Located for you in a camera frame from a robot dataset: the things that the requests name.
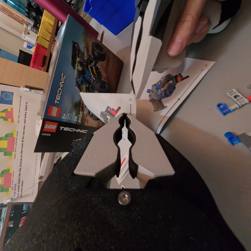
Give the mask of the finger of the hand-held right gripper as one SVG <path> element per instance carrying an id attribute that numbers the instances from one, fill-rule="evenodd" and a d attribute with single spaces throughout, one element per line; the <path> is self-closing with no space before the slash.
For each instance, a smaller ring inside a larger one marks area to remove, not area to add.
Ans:
<path id="1" fill-rule="evenodd" d="M 158 1 L 149 1 L 144 15 L 139 16 L 134 29 L 134 35 L 138 33 L 134 42 L 134 92 L 136 99 L 140 99 L 153 65 L 159 53 L 162 41 L 150 35 L 152 20 Z"/>
<path id="2" fill-rule="evenodd" d="M 133 74 L 137 73 L 135 69 L 137 63 L 137 54 L 142 40 L 142 33 L 143 33 L 143 17 L 138 16 L 137 20 L 134 22 L 131 52 L 130 52 L 130 83 L 134 93 L 142 93 L 143 91 L 142 81 L 140 80 L 136 82 L 136 80 L 133 80 Z"/>

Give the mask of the small blue lego connector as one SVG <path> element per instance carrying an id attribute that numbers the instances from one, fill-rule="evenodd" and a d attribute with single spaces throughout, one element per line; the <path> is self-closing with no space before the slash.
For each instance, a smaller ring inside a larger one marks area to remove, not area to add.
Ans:
<path id="1" fill-rule="evenodd" d="M 228 142 L 230 143 L 230 145 L 234 146 L 238 143 L 241 143 L 241 141 L 239 140 L 239 138 L 234 135 L 232 132 L 226 132 L 224 134 L 225 138 L 228 140 Z"/>

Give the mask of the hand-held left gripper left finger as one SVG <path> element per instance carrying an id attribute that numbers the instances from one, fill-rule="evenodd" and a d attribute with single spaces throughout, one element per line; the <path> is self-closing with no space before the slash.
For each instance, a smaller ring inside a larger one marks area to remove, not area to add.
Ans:
<path id="1" fill-rule="evenodd" d="M 102 182 L 119 177 L 121 154 L 118 142 L 122 139 L 125 117 L 125 113 L 119 114 L 93 134 L 74 174 L 95 177 Z"/>

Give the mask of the lego set box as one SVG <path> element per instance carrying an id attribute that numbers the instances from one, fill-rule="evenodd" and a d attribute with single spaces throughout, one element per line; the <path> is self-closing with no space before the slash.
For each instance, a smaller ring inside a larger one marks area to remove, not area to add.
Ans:
<path id="1" fill-rule="evenodd" d="M 70 152 L 104 125 L 82 93 L 115 93 L 123 61 L 68 15 L 58 31 L 42 95 L 35 153 Z"/>

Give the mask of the red storage bin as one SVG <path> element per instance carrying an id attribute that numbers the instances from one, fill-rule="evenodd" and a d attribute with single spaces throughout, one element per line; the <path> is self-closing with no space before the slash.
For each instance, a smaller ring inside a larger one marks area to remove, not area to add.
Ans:
<path id="1" fill-rule="evenodd" d="M 43 71 L 46 61 L 47 48 L 37 43 L 31 58 L 30 67 Z"/>

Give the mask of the blue plastic storage bin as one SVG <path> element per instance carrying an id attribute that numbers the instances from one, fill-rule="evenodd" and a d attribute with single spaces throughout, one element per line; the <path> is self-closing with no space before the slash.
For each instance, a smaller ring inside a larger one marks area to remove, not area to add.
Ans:
<path id="1" fill-rule="evenodd" d="M 118 35 L 134 20 L 135 0 L 86 0 L 83 12 Z"/>

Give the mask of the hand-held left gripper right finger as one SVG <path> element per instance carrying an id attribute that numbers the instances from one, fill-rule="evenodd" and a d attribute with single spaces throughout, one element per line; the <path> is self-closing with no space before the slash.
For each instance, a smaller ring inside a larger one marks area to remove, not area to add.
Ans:
<path id="1" fill-rule="evenodd" d="M 132 115 L 126 114 L 129 147 L 129 172 L 145 187 L 151 179 L 169 177 L 175 171 L 155 133 Z"/>

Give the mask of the maroon drinking bottle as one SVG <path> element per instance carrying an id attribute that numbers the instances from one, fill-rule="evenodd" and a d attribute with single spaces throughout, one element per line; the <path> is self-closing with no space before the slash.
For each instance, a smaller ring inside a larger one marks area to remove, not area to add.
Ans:
<path id="1" fill-rule="evenodd" d="M 98 32 L 84 20 L 74 9 L 72 9 L 63 0 L 34 0 L 40 7 L 48 11 L 57 20 L 64 23 L 67 16 L 73 17 L 79 24 L 81 24 L 91 35 L 98 38 Z"/>

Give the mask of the cardboard poster backing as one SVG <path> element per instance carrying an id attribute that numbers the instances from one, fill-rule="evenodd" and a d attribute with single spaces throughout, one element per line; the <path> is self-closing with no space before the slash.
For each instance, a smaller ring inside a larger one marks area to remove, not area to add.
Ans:
<path id="1" fill-rule="evenodd" d="M 0 83 L 22 87 L 25 85 L 44 89 L 48 73 L 0 58 Z"/>

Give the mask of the lego instruction booklet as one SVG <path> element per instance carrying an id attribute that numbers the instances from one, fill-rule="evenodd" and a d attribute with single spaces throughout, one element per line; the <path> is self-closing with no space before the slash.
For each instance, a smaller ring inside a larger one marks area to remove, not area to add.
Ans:
<path id="1" fill-rule="evenodd" d="M 168 119 L 198 85 L 214 63 L 213 61 L 185 58 L 184 62 L 177 68 L 170 68 L 161 74 L 151 72 L 144 91 L 137 101 L 133 99 L 133 92 L 130 94 L 80 93 L 80 97 L 88 110 L 104 123 L 107 123 L 111 118 L 109 115 L 105 115 L 106 119 L 101 116 L 102 112 L 106 112 L 107 107 L 113 110 L 120 108 L 115 117 L 120 113 L 131 112 L 138 121 L 155 133 L 160 134 Z M 154 84 L 158 84 L 165 75 L 171 74 L 174 76 L 179 73 L 182 77 L 179 78 L 172 95 L 162 99 L 162 103 L 166 108 L 154 111 L 155 108 L 149 101 L 147 90 L 151 89 Z"/>

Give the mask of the person's right hand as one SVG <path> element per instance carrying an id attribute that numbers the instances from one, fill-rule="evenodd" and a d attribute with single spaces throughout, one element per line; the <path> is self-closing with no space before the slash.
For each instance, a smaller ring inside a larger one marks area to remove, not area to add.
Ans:
<path id="1" fill-rule="evenodd" d="M 210 22 L 202 15 L 205 0 L 186 0 L 167 46 L 167 53 L 179 55 L 187 45 L 200 42 L 208 33 Z"/>

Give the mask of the yellow storage bins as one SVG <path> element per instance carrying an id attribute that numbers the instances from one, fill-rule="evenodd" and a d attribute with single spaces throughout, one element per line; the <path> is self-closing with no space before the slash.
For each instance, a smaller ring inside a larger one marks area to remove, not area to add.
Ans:
<path id="1" fill-rule="evenodd" d="M 52 16 L 48 11 L 44 10 L 37 36 L 37 43 L 44 46 L 45 48 L 48 48 L 54 22 L 55 17 Z"/>

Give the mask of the red lego axle with connectors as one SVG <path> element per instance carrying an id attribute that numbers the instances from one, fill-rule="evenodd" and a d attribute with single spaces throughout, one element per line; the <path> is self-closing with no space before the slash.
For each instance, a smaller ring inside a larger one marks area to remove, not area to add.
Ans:
<path id="1" fill-rule="evenodd" d="M 231 106 L 226 105 L 225 103 L 218 103 L 216 109 L 223 115 L 232 113 L 233 111 L 242 108 L 243 106 L 250 104 L 251 96 L 243 96 L 237 89 L 232 89 L 226 93 L 226 96 L 231 99 L 233 104 Z"/>

